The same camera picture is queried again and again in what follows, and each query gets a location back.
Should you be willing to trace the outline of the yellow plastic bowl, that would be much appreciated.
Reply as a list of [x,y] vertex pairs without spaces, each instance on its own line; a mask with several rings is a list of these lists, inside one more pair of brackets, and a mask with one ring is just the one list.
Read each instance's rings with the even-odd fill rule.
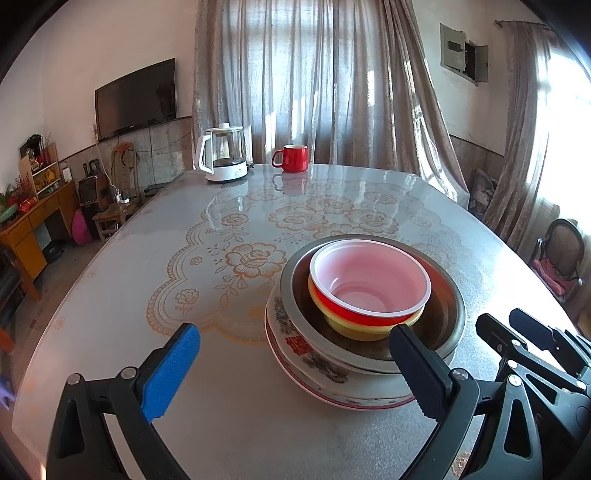
[[369,325],[349,320],[349,318],[343,318],[339,316],[337,309],[339,305],[332,305],[329,300],[325,298],[322,292],[318,291],[314,281],[311,277],[308,277],[308,292],[311,294],[312,302],[315,306],[321,310],[322,315],[325,317],[325,321],[342,336],[345,336],[352,340],[358,340],[362,342],[378,341],[386,338],[393,327],[397,325],[408,325],[413,326],[419,321],[423,312],[424,307],[417,310],[411,316],[407,318],[400,318],[396,320],[387,320],[384,325]]

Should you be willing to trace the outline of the red plastic bowl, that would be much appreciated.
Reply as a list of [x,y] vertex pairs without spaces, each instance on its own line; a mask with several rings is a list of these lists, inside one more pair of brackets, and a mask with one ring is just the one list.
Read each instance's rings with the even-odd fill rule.
[[322,246],[311,257],[308,275],[322,305],[368,327],[409,320],[432,294],[431,278],[417,259],[377,240],[351,238]]

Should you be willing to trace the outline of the black wall television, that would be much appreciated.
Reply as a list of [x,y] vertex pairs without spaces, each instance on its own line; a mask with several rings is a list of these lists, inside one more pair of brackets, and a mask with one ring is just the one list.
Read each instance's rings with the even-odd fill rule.
[[176,61],[167,59],[131,72],[94,92],[100,141],[177,117]]

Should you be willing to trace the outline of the stainless steel basin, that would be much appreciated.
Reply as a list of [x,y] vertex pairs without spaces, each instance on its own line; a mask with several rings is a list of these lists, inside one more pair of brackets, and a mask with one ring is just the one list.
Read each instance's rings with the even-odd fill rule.
[[[283,302],[287,319],[322,357],[376,374],[398,374],[389,340],[362,342],[342,336],[329,326],[324,314],[308,292],[311,257],[325,245],[342,240],[369,240],[369,235],[339,235],[312,241],[288,259],[280,275],[277,297]],[[397,247],[414,257],[426,269],[432,294],[421,317],[410,326],[425,347],[449,362],[464,333],[467,319],[462,294],[454,280],[435,260],[396,240],[378,237],[378,242]]]

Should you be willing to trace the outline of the grey wall electrical box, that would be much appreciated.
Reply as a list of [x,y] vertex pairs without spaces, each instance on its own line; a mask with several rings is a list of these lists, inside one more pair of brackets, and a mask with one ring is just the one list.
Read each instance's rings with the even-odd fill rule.
[[475,85],[489,82],[489,47],[476,45],[464,31],[440,25],[441,66]]

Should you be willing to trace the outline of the wooden chair by wall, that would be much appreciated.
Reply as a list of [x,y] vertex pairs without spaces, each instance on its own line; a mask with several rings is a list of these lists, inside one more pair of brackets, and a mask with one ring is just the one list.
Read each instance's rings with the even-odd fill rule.
[[110,178],[117,192],[131,200],[140,199],[138,154],[131,142],[117,144],[111,152]]

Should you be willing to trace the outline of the glass electric kettle white base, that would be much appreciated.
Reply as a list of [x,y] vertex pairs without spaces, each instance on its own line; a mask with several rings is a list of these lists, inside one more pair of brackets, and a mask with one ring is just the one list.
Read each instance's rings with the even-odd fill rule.
[[193,169],[211,183],[240,180],[249,173],[250,144],[245,128],[221,123],[206,129],[193,153]]

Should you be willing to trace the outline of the dark wooden chair right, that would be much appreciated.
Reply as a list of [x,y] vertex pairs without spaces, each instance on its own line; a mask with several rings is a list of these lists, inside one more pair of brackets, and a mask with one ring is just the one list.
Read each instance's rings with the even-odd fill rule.
[[[578,227],[570,220],[556,219],[549,225],[546,234],[536,241],[533,253],[528,261],[529,267],[538,276],[554,298],[566,304],[582,288],[584,280],[579,272],[585,255],[583,236]],[[548,258],[557,272],[570,283],[565,296],[554,294],[541,277],[534,271],[534,259]]]

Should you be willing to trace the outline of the pink round object on floor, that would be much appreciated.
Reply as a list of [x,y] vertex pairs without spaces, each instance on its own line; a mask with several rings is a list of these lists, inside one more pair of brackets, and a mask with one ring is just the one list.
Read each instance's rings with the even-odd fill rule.
[[79,246],[87,245],[93,242],[92,235],[80,209],[76,210],[74,213],[71,224],[71,236],[74,242]]

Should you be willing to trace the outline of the pink cloth on chair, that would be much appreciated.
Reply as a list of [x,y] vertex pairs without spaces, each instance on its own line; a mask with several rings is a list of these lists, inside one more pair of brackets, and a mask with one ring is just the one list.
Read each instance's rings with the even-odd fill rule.
[[543,258],[542,260],[534,259],[532,266],[534,271],[554,294],[559,297],[566,295],[570,283],[557,272],[548,258]]

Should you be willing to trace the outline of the orange wooden cabinet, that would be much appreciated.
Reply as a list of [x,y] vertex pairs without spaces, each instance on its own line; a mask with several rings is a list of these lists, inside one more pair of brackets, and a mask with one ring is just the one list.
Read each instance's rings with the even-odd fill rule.
[[8,226],[1,228],[1,260],[15,267],[21,288],[39,302],[41,294],[33,284],[47,266],[37,239],[37,230],[45,227],[50,240],[70,241],[72,221],[79,209],[76,184],[71,181],[21,213]]

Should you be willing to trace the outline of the lace floral table cover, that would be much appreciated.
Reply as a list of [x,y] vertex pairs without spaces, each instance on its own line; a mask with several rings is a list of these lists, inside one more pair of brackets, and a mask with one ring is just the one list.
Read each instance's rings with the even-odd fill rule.
[[263,341],[270,290],[298,248],[339,235],[366,234],[403,242],[457,272],[467,252],[460,236],[403,183],[325,179],[287,196],[259,181],[245,195],[222,190],[168,261],[167,280],[147,304],[148,325],[169,335],[182,322],[243,344]]

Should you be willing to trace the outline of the grey curtain right window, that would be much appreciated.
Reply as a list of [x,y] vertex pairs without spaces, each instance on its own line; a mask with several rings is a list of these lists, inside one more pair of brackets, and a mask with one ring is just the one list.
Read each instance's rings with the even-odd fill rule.
[[549,62],[553,35],[540,24],[503,21],[509,107],[505,163],[484,223],[518,250],[534,214],[550,141]]

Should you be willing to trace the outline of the white floral enamel plate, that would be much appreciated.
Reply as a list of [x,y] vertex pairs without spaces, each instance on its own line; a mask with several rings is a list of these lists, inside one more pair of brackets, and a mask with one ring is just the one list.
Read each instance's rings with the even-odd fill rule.
[[358,373],[322,357],[288,319],[276,289],[266,303],[264,329],[283,371],[322,402],[352,411],[384,411],[415,400],[400,374]]

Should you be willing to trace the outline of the red ceramic mug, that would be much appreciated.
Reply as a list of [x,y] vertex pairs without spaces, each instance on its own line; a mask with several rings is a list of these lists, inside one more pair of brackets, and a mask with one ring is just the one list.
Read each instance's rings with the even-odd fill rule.
[[308,169],[308,147],[306,145],[284,145],[271,157],[271,165],[287,173],[301,173]]

